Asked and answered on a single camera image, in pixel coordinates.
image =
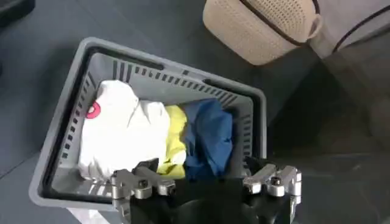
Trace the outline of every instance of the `black strap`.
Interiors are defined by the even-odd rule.
[[[247,7],[247,9],[249,9],[253,14],[255,14],[255,16],[257,16],[257,18],[259,18],[264,23],[266,23],[272,30],[277,32],[286,41],[288,41],[291,44],[296,45],[296,46],[303,46],[304,44],[306,44],[306,42],[296,41],[294,38],[292,38],[289,35],[287,35],[286,33],[284,33],[284,31],[282,31],[278,26],[276,26],[271,21],[269,21],[261,12],[259,12],[257,9],[255,9],[247,0],[239,0],[239,1],[241,3],[243,3],[245,5],[245,7]],[[319,4],[318,4],[317,0],[313,0],[313,4],[314,4],[314,8],[316,9],[316,13],[319,13]]]
[[[336,44],[335,48],[333,48],[333,51],[332,53],[335,53],[339,48],[340,46],[342,45],[342,43],[349,37],[351,36],[351,34],[353,34],[357,29],[359,29],[361,26],[365,25],[366,23],[368,23],[369,21],[373,20],[374,18],[384,14],[385,12],[389,11],[390,10],[390,5],[386,6],[385,8],[371,14],[370,16],[368,16],[367,18],[365,18],[364,20],[360,21],[360,23],[356,24],[352,29],[350,29]]]

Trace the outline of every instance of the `laundry basket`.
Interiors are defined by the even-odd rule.
[[[233,152],[226,178],[246,175],[245,156],[266,157],[266,99],[259,89],[87,38],[74,57],[30,185],[36,204],[114,210],[110,183],[84,180],[77,168],[83,118],[103,80],[130,83],[140,99],[165,105],[217,98],[233,115]]]

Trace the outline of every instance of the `screw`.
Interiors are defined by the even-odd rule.
[[[139,187],[142,187],[142,188],[145,188],[145,187],[147,187],[149,185],[149,183],[147,182],[147,180],[140,180],[139,182],[138,182],[138,186]]]
[[[271,184],[272,185],[280,185],[282,183],[281,179],[279,177],[272,177],[271,178]]]

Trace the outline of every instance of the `knitted basket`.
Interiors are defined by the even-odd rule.
[[[322,27],[312,0],[208,0],[207,29],[243,59],[263,65],[315,37]]]

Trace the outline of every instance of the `clothing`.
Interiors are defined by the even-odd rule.
[[[169,130],[166,138],[166,158],[157,172],[174,178],[183,178],[185,171],[183,164],[186,159],[185,144],[180,140],[185,128],[187,117],[180,107],[173,105],[165,107],[169,114]]]
[[[207,179],[224,174],[232,152],[232,115],[216,99],[182,105],[187,116],[186,177]]]
[[[109,180],[115,170],[165,159],[169,116],[160,102],[139,100],[117,80],[103,81],[84,120],[79,170],[82,177]]]

